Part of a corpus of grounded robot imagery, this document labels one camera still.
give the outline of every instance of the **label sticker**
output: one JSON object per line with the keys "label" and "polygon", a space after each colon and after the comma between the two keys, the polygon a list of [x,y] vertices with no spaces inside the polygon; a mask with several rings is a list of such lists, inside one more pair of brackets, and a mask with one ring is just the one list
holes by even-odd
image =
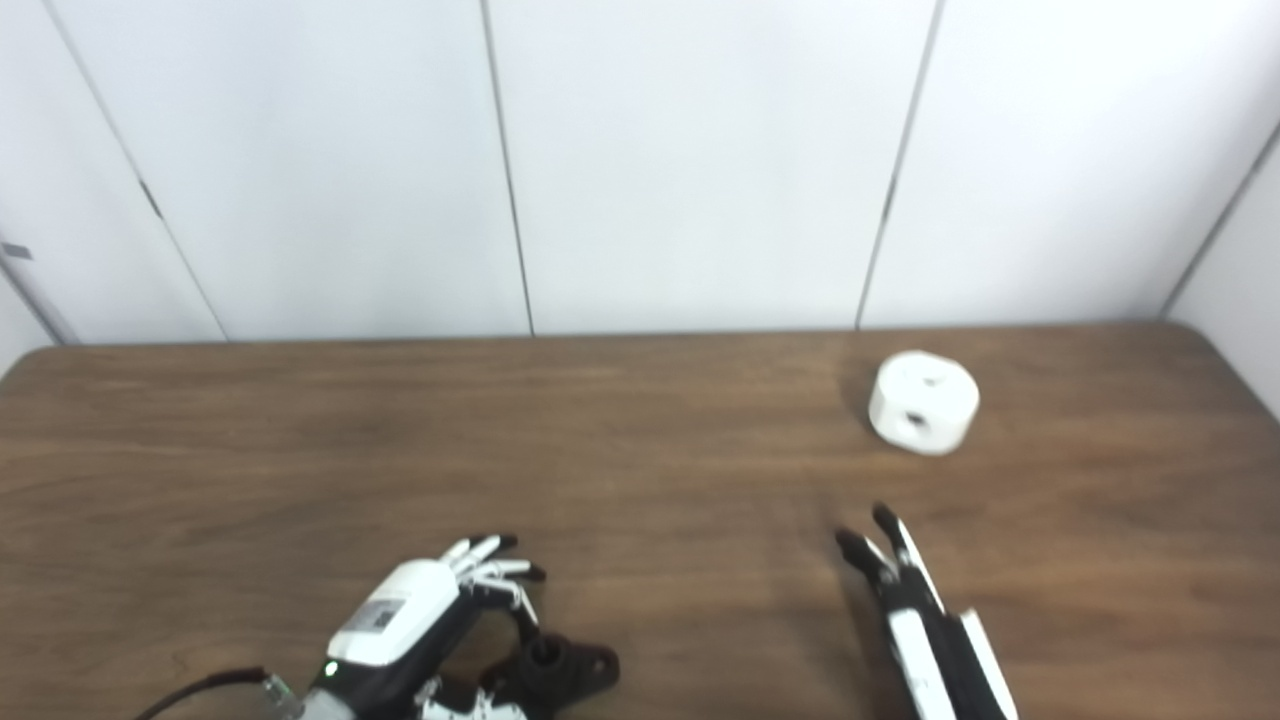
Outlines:
{"label": "label sticker", "polygon": [[403,600],[370,600],[342,626],[344,633],[381,634],[392,624],[396,614],[404,607]]}

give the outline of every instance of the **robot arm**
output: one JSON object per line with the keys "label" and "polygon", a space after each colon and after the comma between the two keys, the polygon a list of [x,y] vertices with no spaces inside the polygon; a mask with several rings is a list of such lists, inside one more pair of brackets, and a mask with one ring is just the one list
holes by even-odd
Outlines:
{"label": "robot arm", "polygon": [[867,577],[920,720],[1018,720],[1009,685],[977,612],[946,611],[906,525],[883,503],[873,511],[890,538],[888,559],[849,529],[836,542]]}

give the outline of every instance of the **cable connector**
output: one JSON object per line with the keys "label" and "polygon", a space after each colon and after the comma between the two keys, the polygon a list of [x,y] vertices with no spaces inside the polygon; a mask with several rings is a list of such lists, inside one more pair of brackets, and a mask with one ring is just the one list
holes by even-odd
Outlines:
{"label": "cable connector", "polygon": [[262,680],[262,692],[266,693],[268,702],[271,703],[273,716],[278,720],[298,720],[302,717],[302,701],[293,694],[289,685],[273,673]]}

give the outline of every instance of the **panel seam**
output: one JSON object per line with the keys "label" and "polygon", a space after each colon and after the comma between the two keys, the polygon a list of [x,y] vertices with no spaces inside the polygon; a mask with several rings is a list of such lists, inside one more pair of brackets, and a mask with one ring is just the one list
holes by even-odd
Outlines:
{"label": "panel seam", "polygon": [[881,210],[879,227],[876,228],[876,241],[872,243],[872,254],[867,261],[867,274],[863,277],[863,292],[858,300],[858,315],[854,319],[854,329],[863,329],[863,313],[867,310],[867,300],[870,297],[872,282],[876,275],[876,265],[879,261],[881,246],[884,243],[884,229],[888,227],[888,218],[893,208],[893,196],[897,193],[897,181],[902,172],[902,160],[906,158],[906,149],[911,141],[911,128],[915,126],[915,113],[920,105],[920,96],[924,94],[924,81],[929,73],[929,64],[933,59],[933,46],[938,37],[938,26],[942,24],[942,9],[946,0],[937,0],[933,5],[933,17],[929,18],[929,29],[924,36],[924,49],[920,54],[920,69],[915,73],[915,86],[911,88],[911,101],[906,106],[906,118],[902,122],[902,136],[897,143],[897,155],[893,158],[893,170],[890,174],[888,184],[884,188],[884,205]]}
{"label": "panel seam", "polygon": [[498,143],[502,146],[502,169],[507,178],[507,200],[511,205],[511,227],[516,236],[516,260],[520,263],[520,286],[525,291],[525,316],[529,337],[538,337],[534,329],[534,305],[529,300],[529,273],[525,270],[525,243],[520,234],[520,213],[516,210],[516,184],[511,178],[511,151],[507,146],[507,118],[502,109],[502,87],[498,83],[498,54],[494,50],[493,19],[489,0],[480,0],[480,19],[484,24],[484,46],[489,59],[489,83],[493,86],[493,105],[498,115]]}
{"label": "panel seam", "polygon": [[1262,172],[1262,167],[1266,164],[1267,159],[1274,154],[1277,138],[1280,138],[1280,123],[1272,128],[1271,135],[1267,136],[1266,142],[1262,143],[1262,150],[1258,151],[1258,156],[1253,159],[1253,164],[1249,165],[1248,172],[1244,173],[1244,177],[1240,179],[1240,184],[1235,188],[1231,199],[1226,201],[1222,211],[1219,214],[1217,219],[1213,220],[1213,227],[1210,228],[1208,234],[1204,236],[1199,247],[1196,249],[1196,254],[1192,255],[1192,259],[1187,263],[1187,268],[1183,269],[1181,275],[1178,277],[1178,282],[1174,283],[1174,288],[1169,292],[1169,297],[1165,299],[1165,304],[1160,306],[1160,313],[1157,314],[1158,319],[1169,320],[1169,315],[1172,313],[1174,305],[1178,304],[1178,300],[1183,296],[1187,286],[1190,284],[1192,278],[1196,275],[1196,270],[1199,269],[1201,263],[1203,263],[1204,258],[1208,256],[1208,251],[1217,245],[1219,237],[1221,237],[1226,224],[1235,215],[1235,210],[1239,208],[1244,195],[1248,192],[1249,187],[1253,186],[1253,181],[1257,179],[1258,173]]}
{"label": "panel seam", "polygon": [[[72,58],[72,63],[76,64],[76,69],[79,72],[81,79],[83,79],[84,86],[88,87],[88,94],[93,97],[93,102],[97,105],[99,113],[101,113],[102,119],[106,122],[106,127],[111,132],[111,137],[115,138],[115,143],[120,147],[120,152],[124,155],[124,161],[129,165],[129,172],[133,173],[133,177],[138,181],[140,186],[148,187],[147,182],[142,178],[142,173],[138,170],[138,164],[133,159],[133,152],[129,151],[128,143],[124,142],[124,136],[120,135],[120,128],[115,124],[115,118],[111,117],[111,111],[106,108],[102,94],[93,82],[93,77],[88,73],[84,59],[81,56],[79,51],[76,50],[76,45],[72,42],[70,33],[67,32],[67,26],[63,23],[61,15],[59,15],[56,8],[54,8],[54,0],[41,0],[41,4],[45,6],[45,14],[47,14],[49,19],[54,23],[54,29],[61,38],[63,46]],[[151,193],[146,192],[146,195],[151,204],[151,209],[156,210],[156,218],[160,222],[160,227],[164,228],[165,236],[169,238],[169,245],[172,245],[174,252],[178,254],[178,260],[182,261],[182,266],[187,270],[187,277],[191,278],[191,283],[200,295],[200,300],[205,304],[205,309],[209,310],[209,315],[214,319],[218,332],[221,333],[224,342],[229,342],[230,336],[227,334],[227,328],[223,325],[221,318],[218,316],[218,310],[214,309],[214,304],[209,301],[209,293],[206,293],[205,287],[200,284],[200,278],[196,277],[196,273],[191,266],[191,261],[187,259],[187,254],[183,252],[182,243],[179,243],[178,238],[173,234],[173,228],[169,227],[169,220],[165,219],[164,214],[159,211],[159,206]]]}

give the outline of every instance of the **white plastic casing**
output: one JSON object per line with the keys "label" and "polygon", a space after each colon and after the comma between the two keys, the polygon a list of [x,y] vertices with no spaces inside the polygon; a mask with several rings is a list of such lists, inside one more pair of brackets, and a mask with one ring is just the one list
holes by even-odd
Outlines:
{"label": "white plastic casing", "polygon": [[458,579],[438,560],[410,560],[365,600],[329,641],[329,657],[360,665],[390,665],[458,598]]}
{"label": "white plastic casing", "polygon": [[872,427],[886,441],[922,455],[960,446],[978,413],[978,383],[959,363],[920,350],[886,360],[872,391]]}

